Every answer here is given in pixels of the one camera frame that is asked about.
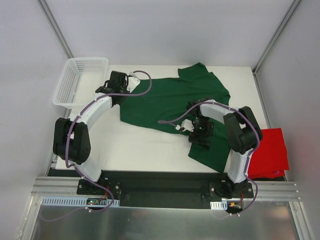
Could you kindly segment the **green t shirt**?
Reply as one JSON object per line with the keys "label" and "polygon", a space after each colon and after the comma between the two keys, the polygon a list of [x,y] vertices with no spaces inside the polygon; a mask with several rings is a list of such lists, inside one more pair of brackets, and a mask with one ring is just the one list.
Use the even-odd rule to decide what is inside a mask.
{"label": "green t shirt", "polygon": [[[133,93],[148,93],[138,97],[127,97],[120,104],[120,120],[138,127],[149,128],[177,134],[177,130],[168,124],[159,124],[159,120],[170,121],[187,111],[191,101],[204,99],[229,104],[229,91],[221,81],[209,72],[202,63],[180,68],[177,77],[142,80]],[[225,170],[231,148],[227,141],[225,126],[213,121],[213,135],[209,138],[210,148],[192,144],[188,156],[205,166],[222,173]]]}

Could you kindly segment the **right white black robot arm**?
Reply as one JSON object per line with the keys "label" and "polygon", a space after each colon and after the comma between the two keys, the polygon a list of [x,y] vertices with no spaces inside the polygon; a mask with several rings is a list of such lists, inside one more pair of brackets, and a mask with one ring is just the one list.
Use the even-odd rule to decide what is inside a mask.
{"label": "right white black robot arm", "polygon": [[216,120],[226,128],[226,137],[231,148],[231,163],[224,182],[214,192],[221,198],[237,197],[248,183],[248,170],[254,151],[263,138],[260,126],[250,107],[232,108],[213,99],[190,101],[186,109],[194,120],[185,120],[190,131],[189,142],[210,148],[209,137],[213,135]]}

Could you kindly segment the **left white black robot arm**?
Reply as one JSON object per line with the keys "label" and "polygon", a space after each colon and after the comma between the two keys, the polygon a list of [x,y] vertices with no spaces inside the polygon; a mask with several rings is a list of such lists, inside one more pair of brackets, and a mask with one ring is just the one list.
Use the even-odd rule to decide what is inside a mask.
{"label": "left white black robot arm", "polygon": [[64,160],[66,168],[73,168],[96,195],[110,190],[102,169],[91,159],[90,130],[104,113],[131,95],[135,88],[130,86],[130,78],[134,76],[113,70],[89,103],[68,118],[58,118],[54,125],[53,153]]}

